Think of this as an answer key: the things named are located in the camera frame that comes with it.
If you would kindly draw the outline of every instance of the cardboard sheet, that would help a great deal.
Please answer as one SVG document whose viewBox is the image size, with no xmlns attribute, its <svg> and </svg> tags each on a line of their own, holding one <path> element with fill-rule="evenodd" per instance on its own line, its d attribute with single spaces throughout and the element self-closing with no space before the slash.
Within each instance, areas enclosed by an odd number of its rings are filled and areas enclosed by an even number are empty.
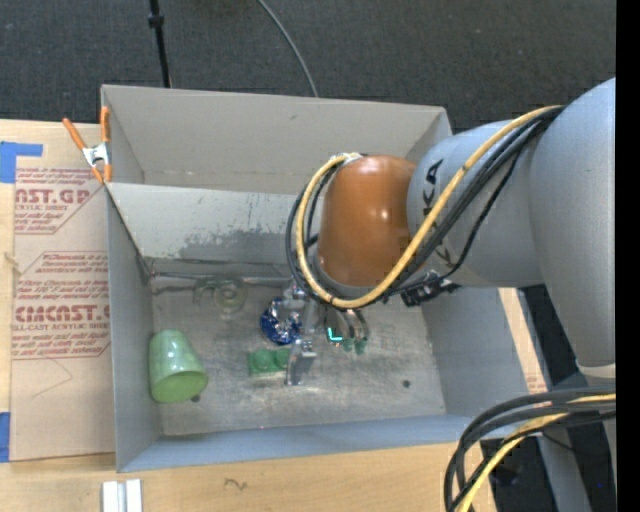
<svg viewBox="0 0 640 512">
<path fill-rule="evenodd" d="M 97 125 L 77 127 L 99 141 Z M 0 140 L 41 146 L 18 152 L 15 184 L 4 185 L 14 194 L 9 458 L 113 451 L 105 191 L 61 123 L 2 121 Z"/>
</svg>

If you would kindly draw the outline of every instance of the green object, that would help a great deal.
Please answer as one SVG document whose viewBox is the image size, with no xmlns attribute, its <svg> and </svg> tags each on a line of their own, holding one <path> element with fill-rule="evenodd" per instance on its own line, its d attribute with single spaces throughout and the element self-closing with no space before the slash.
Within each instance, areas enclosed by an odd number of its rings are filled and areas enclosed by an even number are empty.
<svg viewBox="0 0 640 512">
<path fill-rule="evenodd" d="M 156 402 L 189 400 L 207 387 L 209 377 L 187 337 L 177 329 L 156 333 L 149 342 L 149 384 Z"/>
<path fill-rule="evenodd" d="M 267 350 L 261 348 L 249 353 L 249 371 L 252 375 L 281 372 L 287 369 L 289 349 Z"/>
<path fill-rule="evenodd" d="M 340 345 L 345 352 L 351 352 L 353 350 L 353 338 L 346 338 L 342 340 Z"/>
<path fill-rule="evenodd" d="M 364 354 L 364 349 L 367 347 L 367 338 L 362 338 L 360 341 L 356 341 L 356 354 L 359 356 Z"/>
</svg>

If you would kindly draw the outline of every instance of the metal bracket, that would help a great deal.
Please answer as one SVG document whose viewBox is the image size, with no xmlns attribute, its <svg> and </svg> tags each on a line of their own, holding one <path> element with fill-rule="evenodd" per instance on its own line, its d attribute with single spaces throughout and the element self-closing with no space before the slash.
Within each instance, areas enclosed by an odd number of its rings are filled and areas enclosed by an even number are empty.
<svg viewBox="0 0 640 512">
<path fill-rule="evenodd" d="M 302 383 L 302 376 L 309 371 L 311 364 L 316 359 L 311 341 L 303 341 L 298 338 L 289 350 L 289 361 L 287 364 L 287 386 L 298 386 Z"/>
<path fill-rule="evenodd" d="M 100 495 L 102 512 L 142 512 L 142 480 L 104 482 Z"/>
</svg>

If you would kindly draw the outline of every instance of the green plastic cup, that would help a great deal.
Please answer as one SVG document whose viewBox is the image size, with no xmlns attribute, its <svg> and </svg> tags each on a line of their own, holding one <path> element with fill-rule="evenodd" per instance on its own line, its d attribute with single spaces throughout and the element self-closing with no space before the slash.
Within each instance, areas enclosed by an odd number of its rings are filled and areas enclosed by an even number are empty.
<svg viewBox="0 0 640 512">
<path fill-rule="evenodd" d="M 200 394 L 209 376 L 184 333 L 165 329 L 149 342 L 149 381 L 156 402 L 175 403 Z"/>
</svg>

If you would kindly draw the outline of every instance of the black cord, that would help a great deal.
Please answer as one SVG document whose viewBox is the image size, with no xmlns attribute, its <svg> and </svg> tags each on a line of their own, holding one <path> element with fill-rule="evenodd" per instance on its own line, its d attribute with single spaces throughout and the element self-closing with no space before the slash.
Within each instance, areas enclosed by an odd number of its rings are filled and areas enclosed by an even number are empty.
<svg viewBox="0 0 640 512">
<path fill-rule="evenodd" d="M 497 149 L 490 156 L 489 159 L 483 164 L 483 166 L 478 170 L 475 174 L 473 180 L 469 184 L 469 186 L 465 189 L 463 194 L 461 195 L 458 202 L 455 206 L 450 210 L 449 214 L 443 219 L 443 221 L 434 229 L 431 237 L 427 241 L 427 243 L 422 247 L 414 260 L 407 265 L 407 268 L 403 271 L 403 273 L 398 276 L 398 279 L 389 287 L 387 292 L 383 294 L 380 298 L 381 300 L 388 300 L 389 297 L 393 295 L 397 295 L 399 293 L 407 293 L 412 290 L 424 289 L 424 287 L 430 286 L 438 286 L 442 285 L 442 283 L 448 279 L 451 275 L 453 275 L 464 263 L 469 251 L 471 249 L 471 245 L 482 225 L 483 221 L 491 211 L 491 207 L 494 205 L 497 200 L 500 192 L 506 185 L 509 177 L 513 173 L 516 162 L 520 157 L 523 149 L 526 145 L 536 136 L 538 136 L 546 127 L 555 119 L 558 114 L 564 109 L 564 107 L 558 107 L 556 109 L 549 110 L 547 112 L 543 112 L 541 115 L 536 116 L 534 119 L 525 123 L 523 126 L 519 127 L 517 130 L 512 132 L 508 137 L 506 137 L 502 143 L 497 146 Z M 472 231 L 465 243 L 463 248 L 463 252 L 458 259 L 458 261 L 454 264 L 452 269 L 447 272 L 447 274 L 443 276 L 431 276 L 427 279 L 417 282 L 411 283 L 408 285 L 404 285 L 414 272 L 416 272 L 424 262 L 433 254 L 433 252 L 440 245 L 444 237 L 451 230 L 455 222 L 459 219 L 462 213 L 469 206 L 471 201 L 475 199 L 480 190 L 488 183 L 488 181 L 502 168 L 502 166 L 509 160 L 513 158 L 510 169 L 507 171 L 500 184 L 492 194 L 491 198 L 485 204 L 483 211 L 481 212 L 478 219 L 474 223 Z"/>
<path fill-rule="evenodd" d="M 610 457 L 611 453 L 607 450 L 607 451 L 602 451 L 602 452 L 590 452 L 590 451 L 586 451 L 586 450 L 576 450 L 573 446 L 570 446 L 566 443 L 563 443 L 562 441 L 560 441 L 559 439 L 556 439 L 555 437 L 549 435 L 549 432 L 543 432 L 542 436 L 549 442 L 555 444 L 556 446 L 560 446 L 561 448 L 564 448 L 567 451 L 570 451 L 572 453 L 575 453 L 577 455 L 584 455 L 585 457 L 594 457 L 594 458 L 605 458 L 605 457 Z"/>
<path fill-rule="evenodd" d="M 318 241 L 318 235 L 310 235 L 311 224 L 313 222 L 313 215 L 315 213 L 315 209 L 317 207 L 318 199 L 320 197 L 320 192 L 322 189 L 329 183 L 331 178 L 335 175 L 336 171 L 343 165 L 343 162 L 335 164 L 333 167 L 327 170 L 327 173 L 323 176 L 321 182 L 313 191 L 313 196 L 311 198 L 311 205 L 309 212 L 307 213 L 307 232 L 306 232 L 306 240 L 305 240 L 305 253 L 308 251 L 309 247 L 315 244 Z M 302 271 L 298 267 L 298 259 L 297 252 L 295 248 L 292 248 L 292 239 L 293 239 L 293 225 L 295 222 L 295 217 L 300 208 L 300 203 L 302 201 L 302 196 L 304 195 L 304 191 L 307 189 L 307 185 L 303 187 L 303 189 L 298 194 L 298 197 L 294 201 L 293 207 L 289 211 L 289 217 L 287 218 L 287 225 L 285 227 L 285 250 L 287 256 L 287 264 L 289 265 L 289 270 L 291 275 L 293 276 L 294 281 L 298 285 L 298 287 L 303 290 L 309 297 L 320 302 L 321 304 L 325 304 L 326 302 L 322 300 L 309 286 L 306 279 L 304 278 Z"/>
<path fill-rule="evenodd" d="M 485 412 L 477 416 L 465 429 L 460 436 L 460 441 L 456 451 L 452 455 L 449 464 L 445 471 L 444 476 L 444 496 L 445 505 L 448 507 L 451 504 L 453 493 L 453 478 L 457 473 L 457 470 L 462 468 L 460 474 L 462 478 L 458 478 L 459 487 L 464 485 L 464 454 L 473 446 L 473 444 L 479 441 L 484 435 L 490 431 L 500 428 L 505 425 L 512 424 L 516 421 L 522 421 L 525 419 L 532 419 L 539 416 L 549 414 L 549 411 L 574 411 L 574 414 L 579 414 L 584 411 L 589 412 L 593 409 L 593 404 L 581 404 L 581 403 L 569 403 L 582 397 L 597 397 L 607 395 L 615 392 L 615 387 L 606 386 L 598 388 L 577 388 L 567 389 L 561 391 L 549 391 L 545 393 L 538 393 L 536 395 L 525 395 L 518 397 L 507 402 L 498 404 L 495 407 L 487 409 Z M 541 406 L 551 402 L 552 405 Z M 605 404 L 609 407 L 611 401 L 604 402 L 600 400 L 600 404 Z M 517 411 L 523 407 L 530 407 L 531 409 L 525 411 Z"/>
<path fill-rule="evenodd" d="M 599 411 L 598 412 L 608 412 L 611 408 L 615 409 L 616 402 L 615 400 L 601 400 L 598 402 Z M 524 411 L 518 411 L 511 414 L 507 414 L 492 421 L 485 423 L 479 428 L 473 429 L 469 433 L 469 435 L 464 436 L 460 440 L 460 444 L 454 455 L 451 458 L 449 465 L 445 471 L 445 486 L 447 489 L 452 489 L 451 483 L 453 481 L 453 473 L 455 471 L 458 486 L 462 488 L 466 479 L 465 472 L 465 455 L 469 451 L 469 449 L 478 441 L 480 441 L 484 436 L 493 432 L 501 427 L 507 425 L 513 425 L 519 423 L 521 421 L 532 420 L 535 418 L 539 418 L 540 416 L 546 416 L 549 414 L 555 413 L 572 413 L 572 414 L 594 414 L 593 405 L 592 404 L 581 404 L 581 403 L 564 403 L 559 405 L 550 405 L 546 407 L 534 407 Z"/>
<path fill-rule="evenodd" d="M 156 32 L 156 45 L 158 46 L 158 54 L 160 55 L 160 69 L 162 70 L 162 83 L 166 88 L 171 88 L 171 77 L 169 76 L 169 63 L 167 61 L 167 52 L 164 47 L 164 33 L 162 25 L 164 25 L 164 15 L 160 14 L 160 4 L 158 0 L 150 0 L 151 14 L 149 15 L 149 27 Z"/>
<path fill-rule="evenodd" d="M 433 231 L 432 236 L 429 238 L 424 247 L 418 251 L 418 254 L 416 254 L 416 257 L 407 266 L 403 274 L 399 276 L 396 282 L 390 287 L 391 294 L 396 294 L 399 293 L 399 291 L 402 291 L 400 285 L 403 282 L 406 282 L 406 280 L 411 275 L 413 275 L 413 273 L 416 272 L 429 257 L 431 257 L 444 237 L 451 230 L 455 222 L 460 218 L 462 213 L 464 213 L 469 204 L 471 204 L 471 202 L 476 198 L 478 193 L 485 187 L 488 181 L 502 168 L 502 166 L 510 158 L 514 157 L 514 155 L 519 155 L 526 144 L 528 144 L 535 136 L 539 135 L 542 130 L 546 129 L 551 121 L 553 121 L 563 109 L 564 107 L 557 107 L 555 109 L 543 112 L 518 129 L 514 130 L 500 144 L 496 146 L 493 154 L 489 156 L 489 158 L 484 162 L 482 167 L 475 174 L 475 176 L 471 180 L 471 183 L 464 190 L 458 202 L 454 205 L 454 207 L 450 210 L 450 212 L 442 220 L 438 227 Z M 491 204 L 485 206 L 485 210 L 487 211 L 486 213 L 484 213 L 484 217 L 486 217 L 488 210 L 491 208 L 493 202 L 495 202 L 496 199 L 497 195 L 495 196 Z M 476 223 L 477 228 L 479 228 L 480 223 L 481 222 Z"/>
<path fill-rule="evenodd" d="M 289 36 L 289 33 L 284 28 L 284 25 L 282 25 L 282 23 L 280 23 L 280 20 L 278 19 L 278 17 L 269 8 L 269 6 L 266 4 L 266 2 L 264 0 L 256 0 L 256 1 L 260 4 L 260 6 L 264 9 L 264 11 L 273 20 L 273 22 L 278 27 L 278 30 L 280 30 L 280 33 L 286 39 L 287 44 L 293 50 L 293 53 L 295 54 L 296 59 L 298 59 L 298 63 L 300 64 L 300 67 L 302 68 L 302 71 L 304 72 L 305 76 L 307 77 L 307 82 L 309 82 L 309 87 L 311 87 L 311 91 L 313 92 L 313 95 L 316 98 L 319 98 L 320 95 L 318 94 L 318 90 L 316 89 L 316 84 L 313 82 L 313 78 L 311 78 L 311 73 L 309 73 L 309 70 L 307 69 L 307 64 L 305 63 L 304 59 L 302 58 L 302 55 L 300 55 L 300 52 L 298 51 L 298 48 L 296 47 L 295 43 L 293 42 L 293 39 L 291 39 L 291 37 Z"/>
<path fill-rule="evenodd" d="M 611 411 L 607 413 L 598 413 L 597 411 L 585 411 L 581 413 L 572 413 L 568 417 L 560 418 L 558 420 L 552 421 L 547 425 L 543 425 L 541 427 L 532 428 L 522 432 L 518 437 L 528 437 L 533 434 L 544 433 L 545 430 L 549 428 L 557 428 L 559 426 L 563 426 L 565 428 L 578 427 L 584 425 L 592 425 L 594 423 L 601 423 L 608 419 L 615 418 L 616 412 Z M 449 499 L 449 502 L 446 506 L 446 510 L 450 512 L 454 512 L 456 507 L 460 504 L 460 502 L 465 498 L 465 496 L 469 493 L 472 486 L 478 480 L 480 474 L 484 469 L 488 466 L 493 456 L 501 450 L 506 444 L 508 444 L 511 440 L 505 439 L 503 440 L 484 460 L 478 465 L 473 474 L 469 477 L 469 480 L 464 482 L 461 486 L 461 489 L 456 496 L 455 499 L 450 499 L 450 496 L 445 495 L 445 501 Z"/>
</svg>

